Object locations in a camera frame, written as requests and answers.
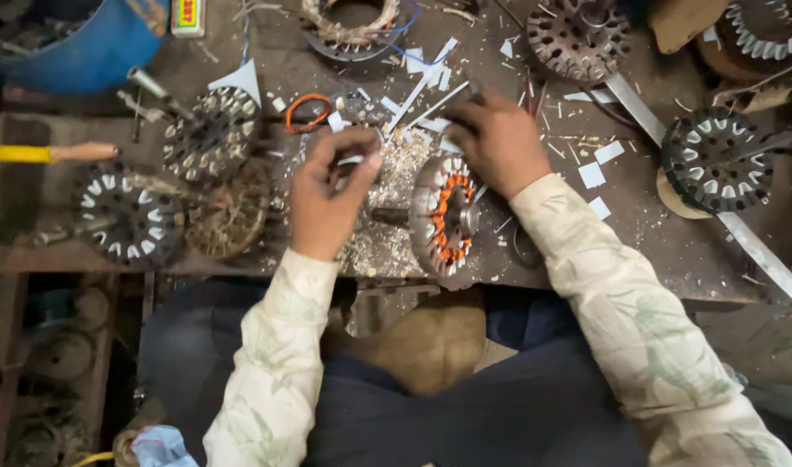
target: man's right hand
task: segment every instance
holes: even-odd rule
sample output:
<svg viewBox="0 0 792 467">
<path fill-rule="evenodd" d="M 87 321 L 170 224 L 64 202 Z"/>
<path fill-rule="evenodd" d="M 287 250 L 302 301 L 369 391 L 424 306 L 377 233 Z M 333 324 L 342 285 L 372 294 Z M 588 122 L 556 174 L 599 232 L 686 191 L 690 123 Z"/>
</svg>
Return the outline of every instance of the man's right hand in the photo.
<svg viewBox="0 0 792 467">
<path fill-rule="evenodd" d="M 506 199 L 551 173 L 534 120 L 497 90 L 482 93 L 484 106 L 471 101 L 446 115 L 447 135 L 465 152 L 465 161 Z"/>
</svg>

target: blue container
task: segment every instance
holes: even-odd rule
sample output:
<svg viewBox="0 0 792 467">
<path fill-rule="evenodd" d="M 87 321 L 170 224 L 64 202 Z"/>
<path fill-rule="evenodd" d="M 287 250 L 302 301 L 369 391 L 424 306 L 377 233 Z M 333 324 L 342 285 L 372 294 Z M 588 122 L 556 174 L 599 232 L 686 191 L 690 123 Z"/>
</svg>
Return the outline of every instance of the blue container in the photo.
<svg viewBox="0 0 792 467">
<path fill-rule="evenodd" d="M 142 8 L 145 0 L 138 0 Z M 157 0 L 171 14 L 171 0 Z M 0 58 L 7 84 L 49 94 L 89 94 L 127 82 L 131 67 L 144 67 L 157 53 L 158 37 L 126 0 L 104 0 L 79 31 L 27 58 Z"/>
</svg>

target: wooden handle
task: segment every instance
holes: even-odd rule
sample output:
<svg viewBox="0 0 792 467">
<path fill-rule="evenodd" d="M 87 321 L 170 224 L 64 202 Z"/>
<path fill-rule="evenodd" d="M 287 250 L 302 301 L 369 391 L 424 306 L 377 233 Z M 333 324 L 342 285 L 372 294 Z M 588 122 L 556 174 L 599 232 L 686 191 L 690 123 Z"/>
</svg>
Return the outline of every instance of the wooden handle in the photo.
<svg viewBox="0 0 792 467">
<path fill-rule="evenodd" d="M 118 154 L 119 148 L 112 143 L 84 143 L 49 148 L 49 157 L 53 160 L 105 160 Z"/>
</svg>

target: wooden workbench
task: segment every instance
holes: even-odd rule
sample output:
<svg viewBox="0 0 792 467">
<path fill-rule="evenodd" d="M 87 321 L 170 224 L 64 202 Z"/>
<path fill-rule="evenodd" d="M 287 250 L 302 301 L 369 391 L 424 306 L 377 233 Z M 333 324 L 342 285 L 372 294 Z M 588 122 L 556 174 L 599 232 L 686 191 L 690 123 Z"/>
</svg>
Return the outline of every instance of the wooden workbench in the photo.
<svg viewBox="0 0 792 467">
<path fill-rule="evenodd" d="M 441 4 L 433 3 L 432 0 L 426 0 L 426 3 L 431 8 L 422 7 L 421 16 L 407 33 L 402 47 L 423 47 L 428 58 L 435 56 L 450 37 L 455 37 L 461 43 L 447 60 L 448 66 L 455 71 L 451 89 L 462 83 L 467 75 L 487 86 L 498 88 L 507 97 L 517 101 L 524 87 L 520 72 L 533 58 L 526 42 L 526 33 L 520 31 L 494 3 L 489 3 L 481 12 L 480 21 L 473 27 L 457 16 L 443 14 Z M 239 4 L 238 0 L 214 2 L 207 12 L 205 38 L 169 38 L 152 62 L 152 75 L 160 79 L 162 85 L 171 90 L 178 100 L 192 101 L 203 92 L 208 82 L 238 67 L 243 39 L 242 25 L 240 21 L 232 21 L 232 18 Z M 522 2 L 512 1 L 510 7 L 524 21 L 530 13 L 530 5 L 526 6 Z M 505 27 L 502 29 L 500 14 L 504 16 Z M 641 99 L 665 124 L 670 125 L 676 118 L 686 114 L 675 103 L 676 98 L 693 108 L 703 105 L 706 89 L 702 75 L 705 72 L 697 67 L 691 52 L 687 50 L 673 56 L 660 56 L 651 35 L 640 27 L 636 29 L 632 56 L 622 68 L 622 74 L 630 83 L 640 86 Z M 517 69 L 512 70 L 500 65 L 504 61 L 504 56 L 499 52 L 501 43 L 492 38 L 514 37 L 518 34 L 522 34 L 522 37 L 515 42 L 514 51 L 519 57 L 508 60 Z M 252 15 L 249 41 L 249 55 L 256 60 L 261 89 L 283 97 L 287 104 L 309 92 L 331 97 L 346 96 L 360 86 L 372 96 L 373 101 L 388 96 L 393 101 L 401 102 L 421 77 L 418 74 L 409 76 L 405 69 L 381 63 L 380 59 L 390 54 L 353 64 L 324 59 L 298 33 L 297 19 L 276 13 Z M 543 109 L 549 128 L 540 122 L 540 130 L 546 134 L 543 144 L 551 143 L 567 155 L 564 159 L 547 149 L 552 167 L 587 201 L 598 196 L 604 200 L 612 212 L 604 222 L 628 246 L 649 258 L 661 284 L 682 298 L 789 302 L 775 287 L 756 285 L 743 279 L 743 274 L 748 274 L 768 281 L 764 274 L 756 272 L 753 262 L 738 243 L 727 239 L 728 233 L 718 220 L 687 220 L 675 216 L 664 207 L 655 186 L 659 166 L 658 150 L 646 135 L 619 125 L 591 102 L 563 99 L 563 95 L 572 92 L 577 92 L 577 88 L 551 81 L 547 86 Z M 402 123 L 415 118 L 445 94 L 438 90 L 424 90 L 422 103 L 417 103 L 416 110 L 406 115 Z M 277 118 L 270 101 L 272 99 L 264 96 L 264 115 Z M 556 108 L 559 101 L 562 118 L 559 118 Z M 379 105 L 374 112 L 368 112 L 365 120 L 370 123 L 383 122 L 390 115 Z M 345 115 L 345 118 L 348 117 L 353 118 L 352 115 Z M 770 114 L 756 117 L 771 118 Z M 114 141 L 125 148 L 128 159 L 157 167 L 161 165 L 164 126 L 144 125 L 140 144 L 131 144 L 128 139 L 130 123 L 90 123 L 92 128 L 81 134 L 70 136 L 68 132 L 67 141 Z M 594 161 L 592 153 L 595 146 L 609 143 L 613 136 L 622 142 L 626 152 L 602 166 L 606 184 L 586 189 L 567 144 L 573 145 L 581 164 L 588 164 Z M 265 137 L 275 146 L 271 149 L 284 153 L 285 157 L 273 160 L 273 198 L 284 200 L 283 208 L 276 210 L 269 220 L 264 236 L 247 254 L 232 263 L 220 264 L 204 259 L 197 252 L 185 252 L 168 269 L 169 272 L 248 275 L 270 275 L 274 272 L 289 237 L 289 205 L 286 199 L 290 175 L 313 139 L 309 135 L 287 136 L 277 124 L 267 125 Z M 64 137 L 56 134 L 54 138 L 58 138 L 56 142 L 65 141 Z M 632 150 L 629 141 L 636 151 Z M 51 170 L 57 171 L 58 175 L 58 171 L 65 169 L 55 166 Z M 69 175 L 55 176 L 56 187 L 64 185 L 58 183 L 58 177 L 64 179 L 65 176 L 69 179 Z M 769 204 L 757 206 L 742 213 L 741 217 L 792 268 L 792 158 L 775 161 L 774 179 Z M 495 232 L 511 216 L 507 204 L 489 191 L 480 201 L 480 207 L 481 227 L 471 250 L 472 258 L 450 285 L 463 287 L 471 282 L 484 281 L 547 287 L 544 267 L 526 269 L 515 259 L 510 240 L 516 221 L 512 220 Z M 346 252 L 343 256 L 347 266 L 344 273 L 390 278 L 421 277 L 422 271 L 410 255 L 405 254 L 407 234 L 389 226 L 370 224 L 365 216 L 362 214 L 357 238 L 353 240 L 354 245 L 363 247 L 359 250 L 363 254 Z M 78 242 L 38 251 L 0 247 L 0 271 L 111 269 L 110 264 Z"/>
</svg>

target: sleeve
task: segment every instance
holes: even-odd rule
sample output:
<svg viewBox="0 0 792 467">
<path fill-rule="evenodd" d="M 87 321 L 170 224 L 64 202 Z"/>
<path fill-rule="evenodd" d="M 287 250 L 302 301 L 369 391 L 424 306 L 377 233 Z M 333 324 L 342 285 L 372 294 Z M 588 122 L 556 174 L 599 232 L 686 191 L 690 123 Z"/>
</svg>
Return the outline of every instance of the sleeve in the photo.
<svg viewBox="0 0 792 467">
<path fill-rule="evenodd" d="M 286 250 L 240 325 L 243 347 L 203 438 L 209 466 L 297 467 L 305 458 L 324 374 L 318 341 L 337 275 L 337 263 Z"/>
<path fill-rule="evenodd" d="M 559 176 L 511 207 L 571 304 L 650 465 L 792 465 L 681 302 Z"/>
</svg>

